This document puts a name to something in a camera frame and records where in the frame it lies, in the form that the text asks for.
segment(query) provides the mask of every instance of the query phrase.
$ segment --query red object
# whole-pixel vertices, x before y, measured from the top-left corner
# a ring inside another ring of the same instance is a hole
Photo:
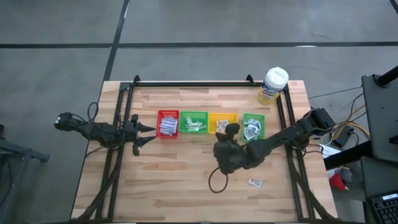
[[[178,123],[177,130],[173,134],[173,136],[168,136],[166,134],[160,133],[160,123],[162,122],[162,118],[171,116],[176,118],[180,122],[180,112],[178,110],[160,110],[157,113],[157,124],[156,124],[156,137],[158,138],[176,138],[178,136]]]
[[[334,174],[332,177],[329,179],[330,185],[337,187],[340,190],[346,190],[343,181],[340,177],[340,174]]]

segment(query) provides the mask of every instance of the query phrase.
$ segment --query green bin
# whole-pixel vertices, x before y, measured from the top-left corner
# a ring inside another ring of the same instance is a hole
[[[244,113],[243,114],[243,121],[242,121],[242,140],[247,142],[248,140],[246,137],[244,137],[244,121],[247,119],[256,119],[260,121],[261,124],[261,133],[257,137],[257,139],[265,139],[266,138],[266,117],[262,114],[250,114],[250,113]]]
[[[199,131],[189,131],[188,128],[185,127],[185,125],[187,124],[187,117],[190,117],[192,122],[202,122],[203,125],[206,125],[206,128],[203,128]],[[204,111],[181,111],[179,130],[182,133],[207,133],[209,129],[208,119],[209,114]]]

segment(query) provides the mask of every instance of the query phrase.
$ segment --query bottle label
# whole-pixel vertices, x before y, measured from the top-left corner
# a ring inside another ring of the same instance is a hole
[[[262,88],[262,91],[261,91],[262,97],[265,100],[274,100],[275,96],[277,96],[278,93],[281,91],[281,90],[276,90],[276,89],[269,87],[265,82],[262,83],[261,88]]]

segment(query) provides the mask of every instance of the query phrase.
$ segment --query white lid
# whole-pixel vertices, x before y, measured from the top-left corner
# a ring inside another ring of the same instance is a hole
[[[279,67],[270,69],[267,72],[266,79],[264,80],[267,85],[275,89],[283,89],[289,80],[287,72]]]

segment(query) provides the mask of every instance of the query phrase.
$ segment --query cable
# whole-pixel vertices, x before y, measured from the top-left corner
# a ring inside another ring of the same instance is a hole
[[[4,204],[6,199],[8,198],[8,195],[10,194],[10,191],[12,189],[12,172],[11,172],[11,163],[10,163],[10,161],[7,160],[7,164],[8,164],[8,176],[10,178],[10,187],[8,188],[7,193],[5,194],[4,198],[0,202],[0,208],[2,207],[2,205]]]
[[[328,95],[332,95],[332,94],[336,94],[336,93],[341,93],[341,92],[344,92],[344,91],[356,90],[356,89],[359,89],[359,88],[362,88],[362,87],[360,86],[360,87],[355,87],[355,88],[349,88],[349,89],[346,89],[346,90],[336,91],[336,92],[333,92],[333,93],[326,93],[326,94],[322,94],[322,95],[318,95],[318,96],[311,96],[311,97],[308,97],[308,99],[321,97],[321,96],[328,96]]]
[[[96,108],[95,108],[94,116],[91,118],[90,109],[91,109],[91,106],[93,106],[93,105],[96,105]],[[77,118],[81,119],[81,121],[82,121],[82,123],[78,124],[77,126],[82,126],[82,125],[85,125],[85,124],[94,123],[94,120],[97,117],[97,115],[98,115],[98,103],[97,102],[91,102],[90,105],[88,105],[88,107],[87,107],[88,121],[86,121],[84,118],[82,118],[81,116],[79,116],[77,114],[72,114],[72,116],[76,116]],[[110,133],[110,134],[116,134],[116,133],[118,133],[120,131],[119,129],[116,132],[115,131],[108,131],[108,130],[105,130],[105,129],[97,126],[97,125],[94,125],[94,127],[98,128],[98,129],[100,129],[100,130],[102,130],[102,131],[104,131],[106,133]]]
[[[321,143],[322,145],[325,145],[325,146],[330,145],[330,143],[331,143],[331,141],[333,140],[333,138],[332,138],[332,136],[331,136],[331,133],[329,133],[329,135],[330,135],[330,141],[329,141],[328,143],[323,143],[323,137],[326,136],[326,134],[324,134],[324,135],[320,138],[320,143]]]
[[[306,148],[306,147],[301,147],[301,148],[299,148],[299,147],[294,148],[294,147],[293,147],[293,149],[296,149],[296,155],[297,155],[297,151],[298,151],[298,150],[300,150],[300,151],[303,152],[303,157],[304,157],[307,153],[313,153],[313,152],[317,152],[317,153],[323,154],[323,146],[321,146],[321,145],[319,145],[319,144],[312,144],[312,143],[308,143],[307,145],[308,145],[308,146],[319,146],[319,147],[321,148],[321,151],[317,151],[317,150],[314,150],[314,151],[307,151],[307,148]]]
[[[347,103],[342,109],[340,109],[332,118],[335,118],[340,112],[342,112],[348,105],[352,104],[354,100],[351,100],[349,103]]]
[[[336,134],[336,133],[338,133],[337,135],[339,135],[340,132],[342,131],[341,128],[343,128],[343,127],[346,126],[346,124],[347,124],[346,122],[350,121],[352,115],[354,115],[355,113],[357,113],[360,109],[362,109],[362,108],[365,106],[365,105],[362,105],[362,106],[360,106],[358,109],[356,109],[356,110],[353,112],[355,101],[356,101],[359,97],[361,97],[362,95],[363,95],[363,93],[359,94],[359,95],[352,101],[351,110],[350,110],[349,116],[346,118],[346,120],[345,120],[344,122],[340,123],[340,124],[337,124],[338,127],[337,127],[336,129],[332,129],[332,132],[331,132],[331,133],[332,133],[331,139],[333,139],[333,138],[335,137],[335,134]]]
[[[303,157],[306,155],[306,153],[307,153],[307,148],[306,148],[306,147],[302,147],[297,141],[295,141],[295,140],[293,140],[293,139],[291,139],[291,138],[289,138],[289,137],[281,137],[280,139],[276,140],[275,143],[278,143],[278,142],[282,141],[283,139],[287,139],[288,141],[290,141],[291,143],[293,143],[293,144],[291,145],[291,147],[292,147],[292,149],[295,149],[295,150],[296,150],[296,154],[297,154],[297,151],[302,151],[302,152],[303,152]]]
[[[351,111],[349,112],[349,116],[348,116],[348,118],[346,119],[346,121],[348,121],[349,119],[351,119],[351,117],[352,117],[353,114],[355,114],[356,112],[358,112],[358,110],[360,110],[363,106],[365,106],[365,105],[361,106],[360,108],[358,108],[358,109],[353,113],[353,108],[354,108],[355,101],[356,101],[359,97],[361,97],[362,95],[363,95],[363,93],[359,94],[359,95],[353,100],[353,104],[351,105]]]
[[[359,144],[359,136],[356,133],[353,133],[353,134],[356,136],[356,144],[355,144],[355,146],[357,146]]]
[[[359,129],[366,135],[366,137],[368,137],[368,139],[370,139],[370,134],[368,133],[368,131],[365,130],[365,129],[364,129],[362,126],[360,126],[359,124],[350,121],[347,125],[350,125],[350,126],[354,126],[354,127],[359,128]]]
[[[366,111],[363,114],[361,114],[360,116],[358,116],[357,118],[355,118],[354,120],[351,120],[350,122],[356,121],[357,119],[359,119],[360,117],[364,116],[365,114],[366,114]]]
[[[213,174],[214,174],[218,169],[220,169],[220,167],[217,167],[215,170],[213,170],[213,171],[211,172],[210,176],[209,176],[209,188],[210,188],[211,192],[213,192],[214,194],[218,194],[218,193],[223,192],[223,191],[226,189],[226,186],[228,185],[228,175],[225,175],[225,177],[226,177],[225,186],[224,186],[221,190],[215,191],[215,190],[213,190],[213,189],[211,188],[211,184],[210,184],[211,177],[213,176]]]
[[[92,150],[91,152],[89,152],[89,153],[86,154],[85,158],[87,158],[91,153],[94,153],[94,152],[96,152],[96,151],[98,151],[98,150],[100,150],[100,149],[102,149],[102,148],[104,148],[104,146],[101,146],[101,147],[99,147],[99,148],[97,148],[97,149]]]

